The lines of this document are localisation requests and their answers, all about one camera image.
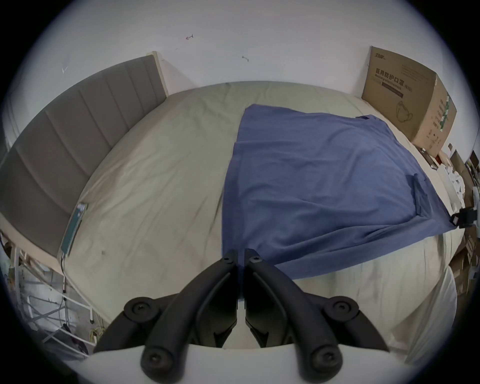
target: clutter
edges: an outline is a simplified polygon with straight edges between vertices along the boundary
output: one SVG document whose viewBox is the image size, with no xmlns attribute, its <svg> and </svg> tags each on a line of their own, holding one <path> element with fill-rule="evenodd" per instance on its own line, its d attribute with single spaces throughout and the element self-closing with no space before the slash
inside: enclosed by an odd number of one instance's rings
<svg viewBox="0 0 480 384">
<path fill-rule="evenodd" d="M 473 182 L 473 178 L 470 175 L 470 172 L 467 169 L 467 166 L 464 164 L 462 161 L 460 155 L 458 154 L 457 151 L 454 152 L 452 157 L 450 158 L 452 161 L 452 165 L 455 171 L 459 173 L 459 175 L 462 177 L 464 186 L 465 186 L 465 196 L 464 196 L 464 202 L 465 202 L 465 207 L 472 207 L 473 206 L 473 187 L 475 186 Z"/>
<path fill-rule="evenodd" d="M 445 164 L 446 167 L 453 167 L 450 157 L 444 151 L 440 150 L 437 157 L 440 159 L 442 164 Z"/>
<path fill-rule="evenodd" d="M 458 172 L 452 167 L 446 167 L 440 164 L 437 169 L 440 180 L 448 193 L 448 198 L 454 212 L 458 212 L 461 208 L 465 208 L 463 195 L 465 194 L 465 184 Z"/>
<path fill-rule="evenodd" d="M 445 144 L 456 115 L 455 105 L 434 71 L 375 47 L 362 99 L 433 157 Z"/>
</svg>

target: white wall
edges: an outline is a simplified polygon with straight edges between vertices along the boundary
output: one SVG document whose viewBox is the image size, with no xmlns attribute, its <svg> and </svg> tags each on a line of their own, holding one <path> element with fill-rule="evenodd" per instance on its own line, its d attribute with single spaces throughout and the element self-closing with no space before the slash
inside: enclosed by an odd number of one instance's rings
<svg viewBox="0 0 480 384">
<path fill-rule="evenodd" d="M 360 96 L 371 45 L 439 74 L 457 107 L 446 144 L 466 160 L 479 128 L 466 80 L 430 25 L 407 3 L 394 0 L 80 1 L 38 41 L 2 118 L 11 131 L 11 126 L 21 131 L 76 82 L 152 50 L 164 59 L 170 93 L 274 80 Z"/>
</svg>

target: wrinkled fabric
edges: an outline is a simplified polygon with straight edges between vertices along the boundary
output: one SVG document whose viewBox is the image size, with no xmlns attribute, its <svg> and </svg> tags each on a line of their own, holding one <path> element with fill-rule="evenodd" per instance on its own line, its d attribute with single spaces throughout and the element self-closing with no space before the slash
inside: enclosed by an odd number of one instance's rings
<svg viewBox="0 0 480 384">
<path fill-rule="evenodd" d="M 223 254 L 252 248 L 291 278 L 318 276 L 450 231 L 449 217 L 381 119 L 245 110 L 225 179 Z"/>
</svg>

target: mattress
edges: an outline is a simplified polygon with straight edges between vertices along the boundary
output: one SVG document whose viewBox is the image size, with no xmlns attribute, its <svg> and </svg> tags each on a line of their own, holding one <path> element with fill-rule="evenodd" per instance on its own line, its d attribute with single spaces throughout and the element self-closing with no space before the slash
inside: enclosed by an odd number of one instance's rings
<svg viewBox="0 0 480 384">
<path fill-rule="evenodd" d="M 179 292 L 221 257 L 225 174 L 240 119 L 251 104 L 383 119 L 453 212 L 436 171 L 404 134 L 357 97 L 273 82 L 226 83 L 174 94 L 115 145 L 79 199 L 88 209 L 64 271 L 107 321 L 131 298 Z M 366 263 L 295 282 L 309 293 L 351 297 L 387 337 L 430 294 L 462 234 L 455 229 Z"/>
</svg>

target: cardboard box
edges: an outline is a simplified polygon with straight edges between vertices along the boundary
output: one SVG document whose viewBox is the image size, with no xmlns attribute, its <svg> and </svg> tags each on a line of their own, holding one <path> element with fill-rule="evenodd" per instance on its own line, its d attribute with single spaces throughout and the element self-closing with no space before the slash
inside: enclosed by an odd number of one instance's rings
<svg viewBox="0 0 480 384">
<path fill-rule="evenodd" d="M 456 115 L 455 105 L 434 71 L 375 47 L 362 99 L 433 157 L 445 144 Z"/>
</svg>

